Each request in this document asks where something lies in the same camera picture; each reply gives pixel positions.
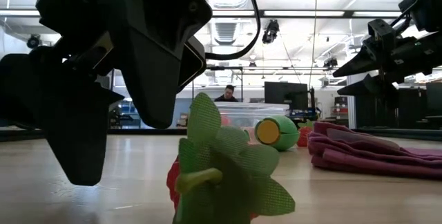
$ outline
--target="desk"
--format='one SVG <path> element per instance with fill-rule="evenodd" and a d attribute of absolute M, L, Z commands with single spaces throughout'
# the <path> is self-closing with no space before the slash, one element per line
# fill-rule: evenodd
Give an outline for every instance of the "desk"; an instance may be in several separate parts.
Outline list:
<path fill-rule="evenodd" d="M 166 175 L 179 136 L 109 136 L 102 181 L 71 185 L 45 140 L 0 143 L 0 223 L 171 224 Z M 396 140 L 405 147 L 440 142 Z M 296 212 L 252 224 L 439 224 L 441 182 L 315 169 L 306 148 L 281 153 L 273 178 Z"/>

